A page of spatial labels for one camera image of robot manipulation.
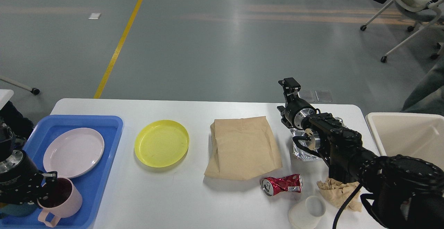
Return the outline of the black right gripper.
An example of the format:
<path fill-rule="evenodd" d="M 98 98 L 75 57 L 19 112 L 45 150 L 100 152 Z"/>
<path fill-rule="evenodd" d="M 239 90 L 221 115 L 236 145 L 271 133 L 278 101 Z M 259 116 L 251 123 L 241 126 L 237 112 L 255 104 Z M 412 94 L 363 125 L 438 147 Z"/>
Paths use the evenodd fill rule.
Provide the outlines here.
<path fill-rule="evenodd" d="M 286 128 L 306 129 L 309 127 L 309 117 L 317 113 L 316 109 L 305 100 L 299 98 L 301 85 L 294 78 L 279 80 L 285 99 L 292 99 L 285 106 L 278 106 L 281 122 Z"/>

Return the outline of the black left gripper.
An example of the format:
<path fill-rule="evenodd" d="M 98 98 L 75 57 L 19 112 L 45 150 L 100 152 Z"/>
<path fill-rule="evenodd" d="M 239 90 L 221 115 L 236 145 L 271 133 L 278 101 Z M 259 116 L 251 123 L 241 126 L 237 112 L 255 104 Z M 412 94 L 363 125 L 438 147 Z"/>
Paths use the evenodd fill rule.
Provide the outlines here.
<path fill-rule="evenodd" d="M 44 173 L 23 150 L 13 150 L 11 156 L 1 162 L 0 202 L 37 204 L 54 192 L 57 179 L 57 171 Z"/>

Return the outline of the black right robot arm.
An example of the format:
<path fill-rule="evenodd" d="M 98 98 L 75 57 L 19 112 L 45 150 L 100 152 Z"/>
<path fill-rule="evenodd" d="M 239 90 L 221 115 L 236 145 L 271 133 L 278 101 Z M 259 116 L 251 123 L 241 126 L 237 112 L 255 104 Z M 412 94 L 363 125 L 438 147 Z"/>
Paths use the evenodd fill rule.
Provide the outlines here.
<path fill-rule="evenodd" d="M 328 176 L 342 183 L 358 182 L 335 216 L 336 228 L 346 205 L 363 187 L 360 200 L 368 214 L 388 229 L 442 229 L 443 170 L 410 156 L 377 156 L 362 145 L 362 135 L 343 125 L 331 113 L 322 113 L 299 96 L 294 78 L 279 81 L 285 105 L 278 106 L 282 123 L 305 131 L 293 136 L 302 151 L 322 159 Z"/>

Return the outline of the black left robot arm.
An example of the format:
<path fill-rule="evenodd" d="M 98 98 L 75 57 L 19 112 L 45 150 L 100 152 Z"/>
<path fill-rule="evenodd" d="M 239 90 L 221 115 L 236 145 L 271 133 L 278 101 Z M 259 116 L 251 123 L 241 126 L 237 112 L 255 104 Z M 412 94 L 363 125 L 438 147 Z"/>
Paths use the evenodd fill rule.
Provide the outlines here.
<path fill-rule="evenodd" d="M 11 101 L 1 108 L 0 116 L 1 202 L 22 205 L 49 199 L 58 183 L 57 172 L 39 170 L 23 149 L 34 124 Z"/>

